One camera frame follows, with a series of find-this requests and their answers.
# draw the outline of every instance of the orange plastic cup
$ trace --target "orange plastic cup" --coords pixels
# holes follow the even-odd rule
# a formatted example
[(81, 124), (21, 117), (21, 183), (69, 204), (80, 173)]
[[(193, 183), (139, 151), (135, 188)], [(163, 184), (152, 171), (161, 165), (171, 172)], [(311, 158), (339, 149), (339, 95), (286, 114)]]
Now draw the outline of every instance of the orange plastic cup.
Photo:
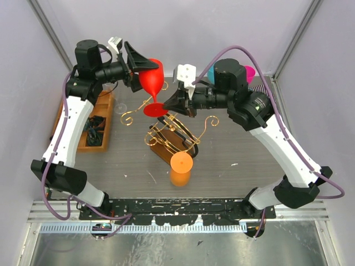
[(178, 187), (189, 183), (191, 169), (194, 165), (192, 157), (186, 152), (177, 152), (170, 160), (170, 181)]

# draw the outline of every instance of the scratched table surface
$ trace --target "scratched table surface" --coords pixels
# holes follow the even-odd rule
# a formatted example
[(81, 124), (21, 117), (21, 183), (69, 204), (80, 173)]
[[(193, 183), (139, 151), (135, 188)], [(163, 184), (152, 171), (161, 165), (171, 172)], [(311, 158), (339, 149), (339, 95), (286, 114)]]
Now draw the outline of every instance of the scratched table surface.
[[(171, 78), (166, 81), (168, 89), (158, 95), (161, 102), (177, 88)], [(255, 78), (252, 86), (260, 83), (260, 78)], [(135, 110), (149, 96), (144, 90), (132, 93), (119, 84), (115, 105), (121, 103), (127, 106), (127, 111)], [(114, 111), (107, 152), (77, 154), (75, 168), (85, 171), (89, 182), (111, 198), (245, 197), (254, 187), (265, 186), (283, 176), (266, 148), (229, 119), (226, 110), (198, 110), (194, 118), (182, 115), (177, 118), (199, 136), (209, 115), (217, 116), (220, 123), (207, 126), (199, 154), (194, 158), (190, 182), (184, 187), (171, 184), (170, 166), (144, 143), (149, 126), (156, 119), (146, 117), (142, 109), (133, 115), (130, 126), (122, 125), (121, 115)]]

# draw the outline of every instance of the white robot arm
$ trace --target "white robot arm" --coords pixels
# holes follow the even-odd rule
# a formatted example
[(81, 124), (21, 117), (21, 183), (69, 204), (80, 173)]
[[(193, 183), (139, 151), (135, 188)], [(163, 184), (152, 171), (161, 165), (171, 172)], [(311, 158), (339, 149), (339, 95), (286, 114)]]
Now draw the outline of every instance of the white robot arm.
[[(244, 199), (244, 211), (252, 214), (276, 204), (298, 208), (312, 202), (320, 192), (318, 186), (324, 183), (315, 172), (330, 178), (332, 171), (315, 163), (282, 122), (288, 134), (288, 139), (285, 139), (268, 96), (248, 89), (245, 68), (235, 59), (219, 60), (214, 65), (215, 84), (202, 81), (205, 87), (193, 88), (191, 95), (189, 84), (193, 83), (187, 77), (196, 69), (184, 66), (179, 65), (175, 69), (179, 87), (165, 102), (164, 109), (190, 117), (196, 116), (196, 109), (227, 109), (229, 118), (256, 137), (285, 172), (283, 179), (266, 187), (254, 188)], [(314, 171), (310, 171), (301, 160), (288, 143), (290, 140)]]
[[(87, 174), (84, 171), (73, 168), (85, 123), (103, 90), (102, 84), (122, 80), (127, 87), (131, 87), (132, 91), (136, 92), (142, 89), (137, 73), (159, 67), (135, 51), (128, 42), (124, 43), (128, 55), (127, 63), (125, 63), (120, 52), (122, 46), (122, 39), (118, 37), (109, 40), (110, 49), (98, 44), (95, 40), (83, 40), (77, 44), (75, 57), (78, 64), (74, 67), (65, 86), (68, 115), (65, 117), (63, 107), (49, 147), (41, 160), (33, 160), (31, 164), (32, 172), (42, 180), (47, 163), (54, 153), (55, 143), (59, 138), (59, 146), (55, 151), (48, 173), (44, 177), (45, 185), (54, 190), (74, 195), (78, 200), (100, 209), (104, 214), (110, 211), (108, 195), (91, 185), (87, 181)], [(111, 56), (108, 62), (102, 62), (100, 55), (102, 51)], [(112, 62), (111, 51), (116, 53), (117, 61)], [(67, 118), (67, 123), (61, 136), (60, 131), (65, 118)]]

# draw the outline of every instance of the magenta cup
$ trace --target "magenta cup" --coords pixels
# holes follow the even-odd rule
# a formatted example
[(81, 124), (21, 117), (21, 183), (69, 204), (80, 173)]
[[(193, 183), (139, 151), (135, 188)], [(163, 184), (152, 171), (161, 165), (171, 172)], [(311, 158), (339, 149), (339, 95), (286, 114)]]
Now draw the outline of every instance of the magenta cup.
[(246, 69), (246, 81), (250, 84), (254, 79), (256, 71), (249, 65), (245, 65), (244, 67)]

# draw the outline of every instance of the wooden tray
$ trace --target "wooden tray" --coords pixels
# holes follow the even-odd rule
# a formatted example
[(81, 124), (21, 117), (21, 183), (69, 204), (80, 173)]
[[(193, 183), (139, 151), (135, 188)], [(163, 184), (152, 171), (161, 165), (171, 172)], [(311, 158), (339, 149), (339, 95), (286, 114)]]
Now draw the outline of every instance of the wooden tray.
[[(100, 95), (104, 95), (107, 92), (108, 91), (104, 90), (100, 93)], [(94, 110), (89, 115), (89, 117), (92, 117), (94, 115), (99, 115), (99, 116), (106, 118), (105, 129), (103, 131), (104, 136), (103, 136), (103, 140), (102, 140), (102, 145), (101, 146), (87, 146), (88, 133), (83, 132), (82, 136), (80, 137), (80, 140), (79, 140), (77, 152), (105, 152), (107, 150), (108, 143), (109, 143), (113, 105), (114, 105), (114, 97), (113, 97), (112, 93), (98, 98), (98, 100), (95, 104)], [(54, 128), (52, 131), (52, 136), (54, 135), (55, 129), (57, 128), (57, 125), (59, 123), (59, 119), (60, 119), (60, 115), (62, 113), (62, 110), (63, 110), (63, 102), (60, 104), (60, 107), (58, 110), (57, 119), (55, 120)]]

